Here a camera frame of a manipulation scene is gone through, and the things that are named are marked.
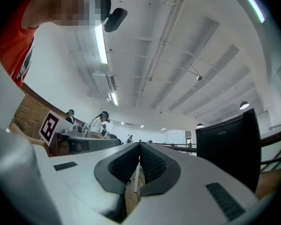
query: white ceiling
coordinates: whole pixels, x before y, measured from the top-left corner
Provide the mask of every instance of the white ceiling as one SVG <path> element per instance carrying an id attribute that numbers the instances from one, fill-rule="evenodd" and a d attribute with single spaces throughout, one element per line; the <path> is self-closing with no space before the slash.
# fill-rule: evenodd
<path id="1" fill-rule="evenodd" d="M 64 30 L 70 54 L 89 93 L 96 70 L 115 75 L 119 106 L 163 110 L 216 123 L 241 114 L 248 101 L 263 106 L 248 59 L 220 21 L 191 0 L 111 0 L 128 16 L 104 33 L 108 65 L 101 64 L 95 33 Z M 203 79 L 197 81 L 197 74 Z"/>

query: ceiling light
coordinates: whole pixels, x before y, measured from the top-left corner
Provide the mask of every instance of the ceiling light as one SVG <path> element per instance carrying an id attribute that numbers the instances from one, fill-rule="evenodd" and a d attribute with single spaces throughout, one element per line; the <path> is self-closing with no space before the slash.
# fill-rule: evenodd
<path id="1" fill-rule="evenodd" d="M 95 27 L 95 36 L 96 36 L 96 41 L 97 41 L 97 46 L 98 46 L 101 62 L 104 64 L 107 64 L 108 61 L 107 61 L 107 55 L 106 55 L 106 50 L 105 50 L 105 44 L 104 44 L 102 24 Z"/>
<path id="2" fill-rule="evenodd" d="M 198 123 L 196 126 L 196 128 L 202 128 L 202 127 L 204 127 L 204 125 L 202 123 Z"/>
<path id="3" fill-rule="evenodd" d="M 246 101 L 243 101 L 241 104 L 240 104 L 240 110 L 243 110 L 245 108 L 247 108 L 250 104 Z"/>
<path id="4" fill-rule="evenodd" d="M 255 10 L 259 20 L 261 21 L 261 23 L 264 22 L 264 16 L 260 10 L 260 8 L 258 7 L 257 3 L 255 2 L 255 0 L 248 0 L 251 4 L 251 6 L 253 7 L 253 9 Z"/>
<path id="5" fill-rule="evenodd" d="M 114 102 L 114 105 L 118 106 L 118 101 L 117 101 L 117 96 L 115 93 L 111 93 L 111 97 L 112 97 L 112 100 Z"/>

